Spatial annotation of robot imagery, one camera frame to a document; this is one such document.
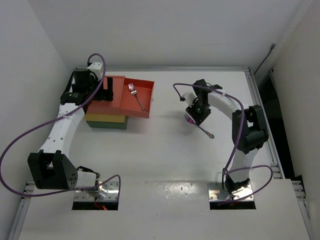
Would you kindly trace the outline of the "pink metallic fork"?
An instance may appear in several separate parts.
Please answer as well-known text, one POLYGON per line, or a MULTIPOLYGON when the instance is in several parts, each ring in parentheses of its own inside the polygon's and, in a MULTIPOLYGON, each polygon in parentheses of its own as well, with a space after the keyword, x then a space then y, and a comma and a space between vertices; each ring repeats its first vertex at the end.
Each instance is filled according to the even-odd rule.
POLYGON ((190 123, 190 124, 192 124, 192 125, 195 125, 195 126, 197 126, 200 130, 202 130, 210 139, 214 139, 214 138, 215 138, 215 136, 214 136, 212 133, 208 132, 207 130, 203 129, 201 126, 197 125, 197 124, 195 123, 195 121, 194 121, 187 113, 184 114, 184 118, 185 118, 185 120, 186 120, 188 123, 190 123))

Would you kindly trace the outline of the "silver metal fork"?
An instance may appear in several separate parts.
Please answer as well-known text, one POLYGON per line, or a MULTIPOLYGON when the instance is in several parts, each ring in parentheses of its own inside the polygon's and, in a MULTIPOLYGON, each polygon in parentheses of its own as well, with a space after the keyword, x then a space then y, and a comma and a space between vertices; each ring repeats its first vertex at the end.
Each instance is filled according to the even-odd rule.
POLYGON ((139 97, 138 97, 138 92, 137 92, 134 84, 133 84, 133 83, 129 83, 129 84, 128 84, 128 88, 129 88, 130 93, 136 98, 137 102, 139 103, 139 105, 140 105, 140 107, 141 107, 141 110, 142 110, 143 112, 145 112, 146 109, 145 109, 144 105, 142 104, 142 102, 140 101, 140 99, 139 99, 139 97))

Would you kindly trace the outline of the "green bottom drawer box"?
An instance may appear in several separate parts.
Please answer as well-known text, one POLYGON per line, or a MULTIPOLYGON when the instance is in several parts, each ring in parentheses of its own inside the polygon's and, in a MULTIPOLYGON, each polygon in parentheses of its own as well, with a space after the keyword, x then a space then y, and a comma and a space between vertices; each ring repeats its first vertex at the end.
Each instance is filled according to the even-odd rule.
POLYGON ((124 117, 124 122, 87 121, 87 124, 91 128, 126 130, 128 116, 124 117))

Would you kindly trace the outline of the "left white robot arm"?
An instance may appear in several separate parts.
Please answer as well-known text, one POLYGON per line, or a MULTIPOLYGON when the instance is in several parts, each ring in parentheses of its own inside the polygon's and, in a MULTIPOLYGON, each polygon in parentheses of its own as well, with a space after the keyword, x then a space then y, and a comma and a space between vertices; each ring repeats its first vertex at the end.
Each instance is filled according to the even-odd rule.
POLYGON ((98 173, 79 170, 72 164, 69 155, 77 127, 85 116, 85 101, 93 92, 100 100, 108 93, 103 88, 104 66, 101 62, 93 62, 73 70, 60 97, 59 120, 54 123, 39 151, 30 153, 27 159, 38 189, 75 190, 94 187, 99 182, 98 173))

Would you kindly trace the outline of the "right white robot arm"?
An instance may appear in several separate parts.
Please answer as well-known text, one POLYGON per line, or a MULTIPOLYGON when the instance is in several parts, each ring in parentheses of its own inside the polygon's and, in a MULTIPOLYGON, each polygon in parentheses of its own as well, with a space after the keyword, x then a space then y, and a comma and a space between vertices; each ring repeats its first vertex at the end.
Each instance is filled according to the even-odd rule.
POLYGON ((222 170, 223 189, 232 193, 246 187, 250 181, 250 169, 264 143, 269 139, 264 111, 258 104, 247 106, 229 96, 219 85, 208 85, 204 79, 193 84, 194 92, 185 93, 186 119, 200 126, 215 107, 231 120, 234 147, 231 157, 222 170))

